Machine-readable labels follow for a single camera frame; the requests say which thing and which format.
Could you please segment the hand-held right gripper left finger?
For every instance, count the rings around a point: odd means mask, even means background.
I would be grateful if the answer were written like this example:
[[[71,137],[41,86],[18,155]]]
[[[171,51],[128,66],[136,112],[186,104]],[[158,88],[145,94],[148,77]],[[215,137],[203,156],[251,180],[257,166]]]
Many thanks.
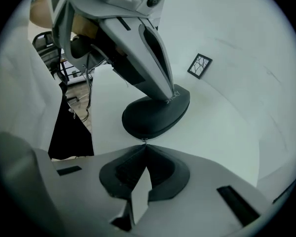
[[[47,152],[0,134],[0,181],[26,216],[24,224],[34,224],[31,236],[141,237],[143,232],[124,229],[126,201],[110,197],[98,178],[100,165],[130,150],[81,158],[82,170],[60,175],[67,161],[52,162]]]

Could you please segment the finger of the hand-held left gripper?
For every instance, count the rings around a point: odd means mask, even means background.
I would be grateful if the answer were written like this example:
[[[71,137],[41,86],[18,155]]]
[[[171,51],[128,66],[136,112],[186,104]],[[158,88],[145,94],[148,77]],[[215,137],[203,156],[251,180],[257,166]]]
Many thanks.
[[[174,83],[171,66],[161,36],[156,29],[144,23],[139,26],[139,35],[151,59],[155,63],[154,67],[156,69],[152,69],[152,65],[149,65],[149,70],[152,72],[152,80],[162,94],[173,94]]]

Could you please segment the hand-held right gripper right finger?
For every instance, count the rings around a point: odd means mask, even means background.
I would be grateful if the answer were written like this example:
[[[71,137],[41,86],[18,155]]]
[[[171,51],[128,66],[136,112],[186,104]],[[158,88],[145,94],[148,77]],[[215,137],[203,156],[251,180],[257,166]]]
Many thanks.
[[[231,186],[259,215],[272,205],[256,187],[224,166],[198,156],[152,146],[183,161],[190,170],[185,188],[174,198],[150,202],[134,226],[140,237],[223,237],[242,224],[218,192]]]

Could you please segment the person's left hand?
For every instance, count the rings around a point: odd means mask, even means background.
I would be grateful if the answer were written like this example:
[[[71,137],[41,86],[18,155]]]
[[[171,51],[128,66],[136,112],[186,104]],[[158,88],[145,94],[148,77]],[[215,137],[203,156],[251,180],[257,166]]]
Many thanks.
[[[72,32],[76,35],[81,35],[95,39],[98,31],[98,26],[88,19],[76,14],[73,19]]]

